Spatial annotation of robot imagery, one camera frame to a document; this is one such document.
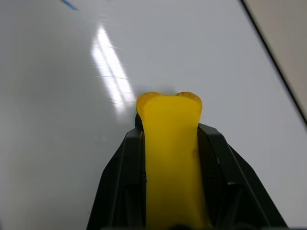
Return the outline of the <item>white whiteboard with black frame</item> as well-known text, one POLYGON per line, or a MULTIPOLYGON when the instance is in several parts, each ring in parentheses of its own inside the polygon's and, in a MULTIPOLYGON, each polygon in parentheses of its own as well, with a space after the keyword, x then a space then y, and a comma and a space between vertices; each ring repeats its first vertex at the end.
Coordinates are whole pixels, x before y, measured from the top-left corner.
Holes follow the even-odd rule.
POLYGON ((2 229, 84 230, 150 91, 197 94, 307 227, 307 128, 238 0, 0 0, 2 229))

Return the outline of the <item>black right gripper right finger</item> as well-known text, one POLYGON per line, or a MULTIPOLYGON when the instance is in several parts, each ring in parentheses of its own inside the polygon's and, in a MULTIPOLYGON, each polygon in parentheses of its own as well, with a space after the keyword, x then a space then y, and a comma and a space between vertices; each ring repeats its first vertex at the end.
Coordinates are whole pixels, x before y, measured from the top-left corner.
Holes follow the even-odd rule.
POLYGON ((215 229, 262 229, 287 224, 253 168, 215 128, 199 124, 204 197, 215 229))

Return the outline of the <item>yellow foam whiteboard eraser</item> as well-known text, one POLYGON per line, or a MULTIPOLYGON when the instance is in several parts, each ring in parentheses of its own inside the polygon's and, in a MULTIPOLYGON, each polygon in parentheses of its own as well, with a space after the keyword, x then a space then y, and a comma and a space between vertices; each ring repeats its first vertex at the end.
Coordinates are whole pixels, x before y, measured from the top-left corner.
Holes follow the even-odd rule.
POLYGON ((197 137, 201 99, 191 92, 147 92, 136 109, 144 130, 146 227, 210 228, 197 137))

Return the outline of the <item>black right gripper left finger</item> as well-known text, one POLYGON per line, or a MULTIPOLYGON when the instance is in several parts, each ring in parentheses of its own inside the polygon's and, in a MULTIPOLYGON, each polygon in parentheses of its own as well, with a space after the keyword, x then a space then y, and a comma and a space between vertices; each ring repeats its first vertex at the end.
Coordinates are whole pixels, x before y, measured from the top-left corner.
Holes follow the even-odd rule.
POLYGON ((100 178, 86 230, 146 227, 144 134, 130 130, 100 178))

